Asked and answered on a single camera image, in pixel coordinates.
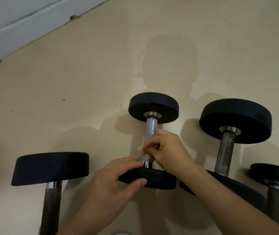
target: hand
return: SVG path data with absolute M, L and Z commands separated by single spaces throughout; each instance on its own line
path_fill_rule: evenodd
M 195 163 L 178 135 L 158 129 L 156 136 L 143 145 L 143 151 L 153 155 L 156 162 L 168 173 L 180 178 L 180 172 L 191 169 Z
M 147 183 L 141 178 L 122 189 L 117 184 L 118 177 L 141 166 L 137 158 L 120 158 L 97 171 L 85 202 L 57 235 L 94 235 L 112 223 L 132 196 Z

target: white baseboard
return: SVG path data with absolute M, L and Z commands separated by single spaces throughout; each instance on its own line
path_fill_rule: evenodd
M 106 0 L 61 0 L 0 29 L 0 59 Z

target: floor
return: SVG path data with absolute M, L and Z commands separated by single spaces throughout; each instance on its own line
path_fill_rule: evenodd
M 219 141 L 198 119 L 216 99 L 243 98 L 269 109 L 272 136 L 235 145 L 230 177 L 252 163 L 279 165 L 279 0 L 109 0 L 14 52 L 0 64 L 0 235 L 37 235 L 45 185 L 12 187 L 16 158 L 82 151 L 90 175 L 64 188 L 60 222 L 79 207 L 94 172 L 136 155 L 145 124 L 130 98 L 157 91 L 179 102 L 163 127 L 213 170 Z M 198 200 L 177 188 L 143 189 L 99 234 L 220 234 Z

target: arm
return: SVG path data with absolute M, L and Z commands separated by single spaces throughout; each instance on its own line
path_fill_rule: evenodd
M 112 223 L 133 195 L 147 183 L 141 178 L 121 189 L 117 185 L 118 177 L 141 166 L 143 164 L 137 158 L 120 158 L 97 171 L 85 202 L 56 235 L 95 235 Z
M 153 146 L 160 144 L 160 150 Z M 277 235 L 279 225 L 213 178 L 188 154 L 180 138 L 165 130 L 143 146 L 167 172 L 198 197 L 224 235 Z

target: person's left arm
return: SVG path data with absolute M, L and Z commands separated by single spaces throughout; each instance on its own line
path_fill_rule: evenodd
M 141 178 L 122 189 L 117 184 L 118 177 L 141 166 L 143 164 L 137 158 L 119 158 L 97 171 L 85 202 L 56 235 L 95 235 L 111 224 L 132 196 L 147 183 Z

